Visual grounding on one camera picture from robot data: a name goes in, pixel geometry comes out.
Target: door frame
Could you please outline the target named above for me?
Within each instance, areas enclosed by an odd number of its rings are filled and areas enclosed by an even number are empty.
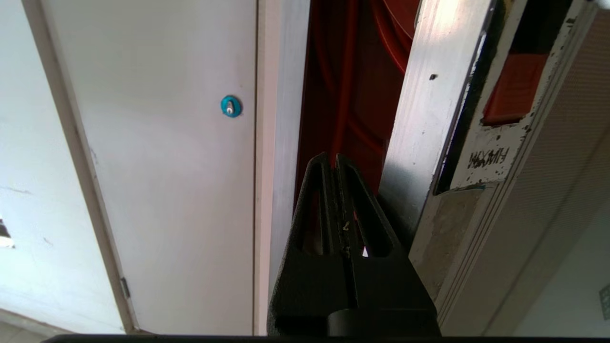
[[[61,122],[68,150],[76,170],[76,176],[78,177],[85,204],[89,211],[93,231],[98,241],[102,261],[108,274],[110,288],[117,304],[123,328],[127,334],[139,333],[141,331],[138,329],[137,322],[135,321],[133,307],[123,290],[121,264],[118,259],[114,239],[112,238],[112,232],[109,229],[108,216],[93,167],[93,159],[87,148],[88,143],[84,134],[85,131],[81,119],[74,115],[71,105],[71,99],[74,99],[74,94],[68,91],[71,87],[66,84],[66,80],[63,77],[41,0],[22,0],[22,4],[32,30],[32,35],[34,36],[34,42],[38,49],[47,81],[49,82],[51,95],[57,108],[59,121]]]

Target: white wall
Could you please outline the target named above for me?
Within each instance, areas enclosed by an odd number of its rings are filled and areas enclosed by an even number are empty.
[[[599,291],[610,284],[610,199],[515,330],[516,336],[610,337]]]
[[[0,308],[78,333],[121,320],[19,0],[0,1]]]

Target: gray floor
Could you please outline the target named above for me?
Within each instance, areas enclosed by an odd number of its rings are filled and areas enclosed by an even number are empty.
[[[0,343],[39,343],[48,337],[0,322]]]

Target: white door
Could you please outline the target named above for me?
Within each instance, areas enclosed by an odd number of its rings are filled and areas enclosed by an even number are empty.
[[[138,326],[251,334],[256,2],[43,5]]]

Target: door hinge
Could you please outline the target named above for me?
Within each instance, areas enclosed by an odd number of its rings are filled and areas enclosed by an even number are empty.
[[[131,293],[129,293],[129,287],[127,286],[127,279],[121,278],[121,288],[123,290],[123,295],[125,299],[129,299],[131,297]]]

